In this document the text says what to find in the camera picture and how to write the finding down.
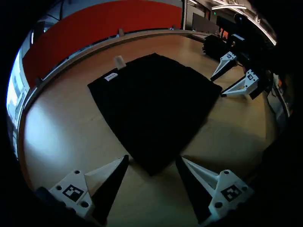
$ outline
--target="cable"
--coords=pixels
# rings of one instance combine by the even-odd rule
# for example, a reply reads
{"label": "cable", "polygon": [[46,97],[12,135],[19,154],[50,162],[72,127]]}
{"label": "cable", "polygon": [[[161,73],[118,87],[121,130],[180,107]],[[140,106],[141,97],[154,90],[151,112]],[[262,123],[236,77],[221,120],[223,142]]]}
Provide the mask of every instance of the cable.
{"label": "cable", "polygon": [[46,16],[52,17],[52,18],[56,19],[57,21],[60,21],[58,18],[55,18],[54,16],[52,16],[50,14],[46,14]]}

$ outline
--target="black fabric pile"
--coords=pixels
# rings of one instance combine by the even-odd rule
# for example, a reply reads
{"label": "black fabric pile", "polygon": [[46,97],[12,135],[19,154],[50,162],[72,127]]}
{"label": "black fabric pile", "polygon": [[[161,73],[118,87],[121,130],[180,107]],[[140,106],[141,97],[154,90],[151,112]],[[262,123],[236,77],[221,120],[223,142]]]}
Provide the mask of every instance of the black fabric pile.
{"label": "black fabric pile", "polygon": [[[107,81],[112,73],[118,76]],[[88,87],[114,134],[150,175],[186,147],[222,90],[156,53],[113,69]]]}

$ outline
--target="ceiling light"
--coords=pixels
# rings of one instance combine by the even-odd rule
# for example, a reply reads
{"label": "ceiling light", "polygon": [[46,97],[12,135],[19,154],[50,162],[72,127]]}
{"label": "ceiling light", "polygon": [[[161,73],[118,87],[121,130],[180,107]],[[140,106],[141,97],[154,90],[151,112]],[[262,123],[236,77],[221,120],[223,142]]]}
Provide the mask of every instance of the ceiling light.
{"label": "ceiling light", "polygon": [[229,9],[247,9],[244,5],[221,5],[221,6],[214,6],[211,9],[225,9],[225,8],[229,8]]}
{"label": "ceiling light", "polygon": [[196,1],[194,1],[194,0],[190,0],[192,3],[194,3],[194,4],[198,4]]}
{"label": "ceiling light", "polygon": [[226,2],[221,1],[221,0],[213,0],[214,2],[220,3],[222,5],[228,5]]}

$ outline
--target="orange wall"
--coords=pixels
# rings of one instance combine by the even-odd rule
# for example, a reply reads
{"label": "orange wall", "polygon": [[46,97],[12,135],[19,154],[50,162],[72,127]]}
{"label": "orange wall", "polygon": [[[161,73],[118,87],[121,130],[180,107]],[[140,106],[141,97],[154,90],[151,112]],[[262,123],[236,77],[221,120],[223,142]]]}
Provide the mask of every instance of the orange wall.
{"label": "orange wall", "polygon": [[60,61],[100,39],[125,32],[181,26],[182,9],[146,0],[121,0],[80,10],[53,25],[35,42],[23,58],[30,87],[35,78],[45,78]]}

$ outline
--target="wooden table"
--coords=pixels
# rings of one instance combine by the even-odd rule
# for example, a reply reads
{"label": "wooden table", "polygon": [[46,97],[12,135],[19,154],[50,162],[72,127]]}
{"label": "wooden table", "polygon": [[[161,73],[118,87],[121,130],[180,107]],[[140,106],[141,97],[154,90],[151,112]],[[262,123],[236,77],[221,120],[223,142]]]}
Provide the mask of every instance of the wooden table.
{"label": "wooden table", "polygon": [[[218,63],[203,55],[202,46],[178,35],[144,38],[99,52],[64,72],[26,116],[24,161],[34,188],[50,188],[75,169],[88,172],[128,154],[87,87],[115,67],[115,56],[122,55],[128,62],[156,52],[210,78]],[[242,76],[242,68],[235,67],[215,83],[226,88]],[[211,170],[229,168],[243,177],[260,162],[262,151],[273,140],[266,134],[273,125],[268,116],[262,95],[255,100],[219,98],[183,155]],[[131,158],[108,216],[109,227],[122,225],[197,226],[174,163],[149,177]]]}

